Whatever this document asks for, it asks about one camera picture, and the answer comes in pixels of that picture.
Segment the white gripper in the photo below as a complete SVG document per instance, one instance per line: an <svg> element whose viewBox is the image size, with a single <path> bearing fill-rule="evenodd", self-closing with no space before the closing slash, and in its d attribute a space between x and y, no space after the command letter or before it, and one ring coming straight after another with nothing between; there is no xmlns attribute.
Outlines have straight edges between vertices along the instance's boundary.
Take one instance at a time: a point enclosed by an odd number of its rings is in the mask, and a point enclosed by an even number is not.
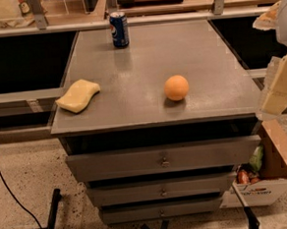
<svg viewBox="0 0 287 229"><path fill-rule="evenodd" d="M255 19L253 27L264 31L275 29L277 41L287 46L287 0L274 3ZM287 54L270 60L259 107L269 115L280 115L287 108Z"/></svg>

